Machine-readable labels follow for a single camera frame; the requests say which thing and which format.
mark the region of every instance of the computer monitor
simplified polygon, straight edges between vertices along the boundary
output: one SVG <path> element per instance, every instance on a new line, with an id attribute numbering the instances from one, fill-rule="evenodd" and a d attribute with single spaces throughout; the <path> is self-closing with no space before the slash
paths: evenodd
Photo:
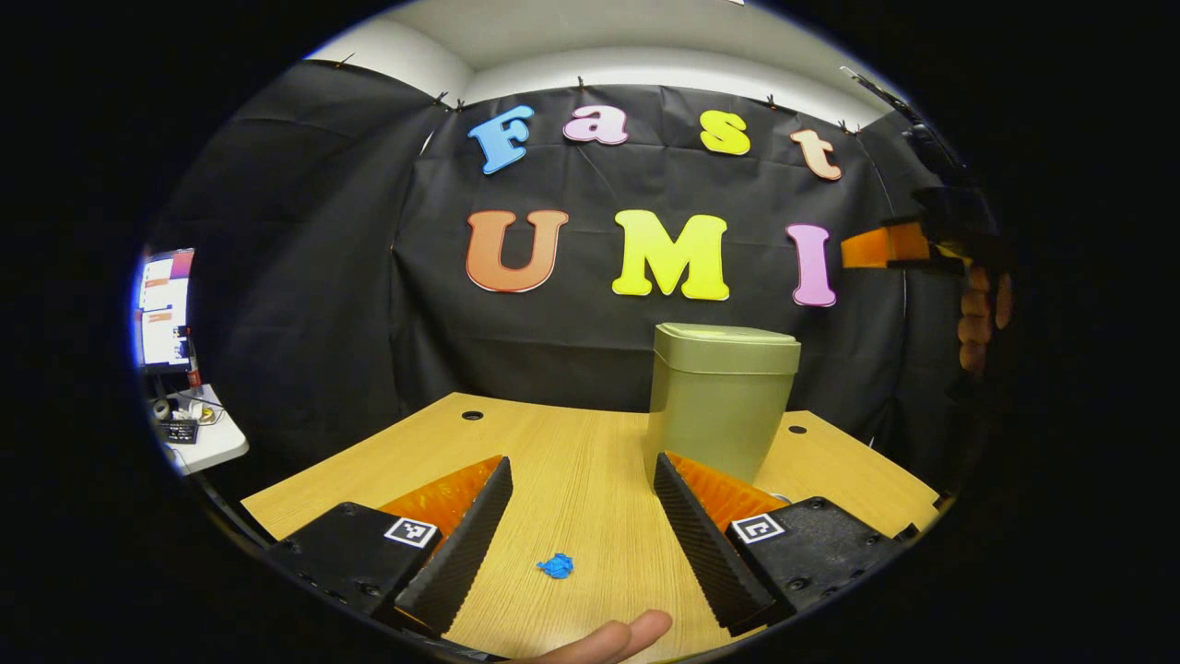
<path id="1" fill-rule="evenodd" d="M 136 361 L 145 374 L 186 373 L 190 369 L 189 271 L 192 249 L 149 256 L 140 264 L 135 302 Z"/>

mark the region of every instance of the white desk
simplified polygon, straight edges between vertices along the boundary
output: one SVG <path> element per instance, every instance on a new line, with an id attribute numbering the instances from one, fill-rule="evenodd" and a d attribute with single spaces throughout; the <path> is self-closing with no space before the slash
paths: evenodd
<path id="1" fill-rule="evenodd" d="M 181 409 L 184 410 L 192 403 L 192 397 L 206 402 L 221 403 L 211 386 L 203 386 L 202 389 L 204 390 L 202 395 L 194 395 L 192 390 L 183 390 L 175 395 L 169 395 L 169 397 L 179 400 Z M 199 473 L 218 464 L 237 459 L 250 449 L 250 446 L 245 442 L 245 434 L 237 428 L 234 419 L 229 416 L 225 409 L 211 405 L 203 406 L 212 409 L 216 425 L 198 427 L 197 442 L 191 446 L 165 443 L 165 447 L 175 453 L 172 466 L 176 467 L 176 471 L 181 475 Z"/>

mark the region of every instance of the human hand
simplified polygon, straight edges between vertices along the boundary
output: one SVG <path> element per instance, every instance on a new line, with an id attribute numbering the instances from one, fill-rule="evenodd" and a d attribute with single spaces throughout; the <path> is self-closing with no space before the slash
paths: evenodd
<path id="1" fill-rule="evenodd" d="M 656 643 L 671 627 L 671 616 L 649 609 L 630 625 L 611 620 L 585 637 L 545 655 L 513 659 L 519 664 L 617 664 Z"/>
<path id="2" fill-rule="evenodd" d="M 992 334 L 992 302 L 989 298 L 991 282 L 988 270 L 972 267 L 968 272 L 970 285 L 963 291 L 958 337 L 959 364 L 972 376 L 982 376 L 988 359 L 988 344 Z M 1003 329 L 1012 318 L 1012 277 L 1008 272 L 999 276 L 999 288 L 995 300 L 996 328 Z"/>

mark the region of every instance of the green container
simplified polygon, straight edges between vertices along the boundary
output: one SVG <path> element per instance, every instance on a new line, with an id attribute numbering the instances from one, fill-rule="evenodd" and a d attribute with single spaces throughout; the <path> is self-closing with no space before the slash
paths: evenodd
<path id="1" fill-rule="evenodd" d="M 657 324 L 648 481 L 669 451 L 753 482 L 782 421 L 800 348 L 789 335 L 752 327 Z"/>

